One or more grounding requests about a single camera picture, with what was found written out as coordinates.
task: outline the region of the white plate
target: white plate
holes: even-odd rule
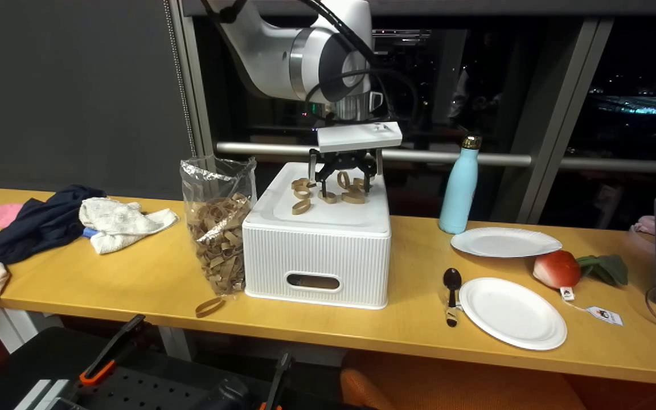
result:
[[[513,227],[465,229],[451,238],[451,245],[480,256],[534,256],[562,247],[560,242],[550,234]]]
[[[498,278],[470,279],[461,289],[461,304],[480,329],[519,349],[552,351],[567,337],[558,310],[517,281]]]

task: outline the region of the wooden table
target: wooden table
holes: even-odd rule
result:
[[[49,194],[0,189],[0,205],[28,198],[49,198]],[[145,212],[172,206],[183,214],[181,201],[136,198],[136,202]],[[116,320],[140,311],[165,328],[656,382],[656,316],[644,304],[644,289],[651,289],[656,276],[653,256],[627,231],[516,227],[547,231],[576,256],[621,255],[632,284],[615,289],[583,278],[576,302],[615,310],[625,325],[609,325],[564,304],[553,289],[531,278],[531,259],[461,255],[434,218],[412,215],[393,218],[393,278],[386,310],[303,304],[241,293],[217,314],[195,319],[193,306],[209,298],[211,289],[199,268],[183,218],[113,255],[96,255],[87,238],[78,238],[11,263],[11,281],[2,290],[0,306]],[[557,351],[536,353],[493,339],[468,316],[461,316],[459,328],[449,328],[440,300],[447,267],[461,268],[465,281],[493,276],[537,290],[564,319],[567,342]]]

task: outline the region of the black spoon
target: black spoon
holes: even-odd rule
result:
[[[463,276],[459,268],[447,268],[443,279],[444,287],[449,289],[447,325],[454,328],[459,325],[459,289],[463,287]]]

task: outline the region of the light blue bottle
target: light blue bottle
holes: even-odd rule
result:
[[[463,140],[463,149],[459,161],[451,165],[443,214],[440,214],[440,227],[444,231],[465,231],[468,218],[475,201],[475,189],[478,187],[478,139],[468,137]]]

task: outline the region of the white box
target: white box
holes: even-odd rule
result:
[[[289,161],[243,218],[247,293],[317,304],[381,310],[388,304],[393,222],[383,174],[371,180],[366,202],[325,202],[313,189],[313,206],[292,214],[298,201],[292,180],[307,164]],[[328,191],[341,194],[338,172]]]

